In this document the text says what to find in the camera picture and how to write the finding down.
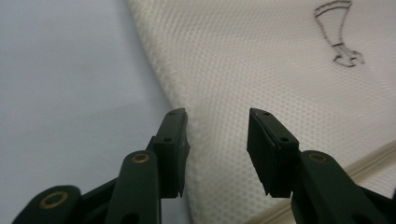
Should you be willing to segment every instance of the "white background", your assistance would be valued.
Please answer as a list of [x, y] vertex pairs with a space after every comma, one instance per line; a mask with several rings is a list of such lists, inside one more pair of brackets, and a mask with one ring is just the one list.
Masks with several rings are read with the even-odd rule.
[[[144, 150], [171, 110], [123, 0], [0, 2], [0, 222], [39, 192], [82, 193]], [[163, 223], [188, 223], [163, 200]]]

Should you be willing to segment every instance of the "textured fabric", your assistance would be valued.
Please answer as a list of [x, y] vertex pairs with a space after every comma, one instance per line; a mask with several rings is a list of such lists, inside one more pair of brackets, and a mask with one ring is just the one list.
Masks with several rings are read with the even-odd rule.
[[352, 175], [394, 153], [394, 1], [129, 1], [167, 97], [189, 114], [194, 223], [279, 222], [288, 211], [264, 196], [246, 152], [251, 107]]

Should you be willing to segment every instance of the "small hole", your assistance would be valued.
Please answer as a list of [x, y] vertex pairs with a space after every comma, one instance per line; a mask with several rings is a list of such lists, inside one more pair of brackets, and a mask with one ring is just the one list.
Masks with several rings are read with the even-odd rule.
[[134, 163], [143, 163], [148, 160], [149, 160], [149, 155], [144, 153], [137, 154], [132, 157], [132, 162]]
[[373, 224], [373, 222], [370, 220], [370, 218], [361, 215], [361, 214], [355, 214], [352, 216], [353, 220], [358, 223], [358, 224]]
[[317, 161], [317, 162], [321, 162], [321, 163], [327, 162], [327, 158], [324, 155], [321, 155], [321, 154], [318, 154], [318, 153], [309, 154], [309, 158], [312, 161]]
[[48, 198], [46, 200], [46, 204], [52, 205], [52, 204], [58, 203], [61, 199], [62, 199], [62, 195], [61, 194], [57, 194], [57, 195], [54, 195], [54, 196]]
[[122, 218], [121, 224], [137, 224], [139, 223], [139, 216], [135, 213], [131, 213]]

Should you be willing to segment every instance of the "white fabric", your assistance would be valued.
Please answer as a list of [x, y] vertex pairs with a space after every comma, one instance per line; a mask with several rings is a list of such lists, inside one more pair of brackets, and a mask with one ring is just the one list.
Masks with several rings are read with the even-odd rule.
[[[118, 176], [170, 109], [126, 2], [1, 1], [0, 224], [45, 189]], [[162, 224], [188, 223], [186, 201], [162, 200]]]
[[264, 196], [246, 152], [251, 107], [352, 175], [394, 153], [396, 2], [129, 2], [168, 98], [189, 113], [194, 223], [286, 214], [286, 202]]

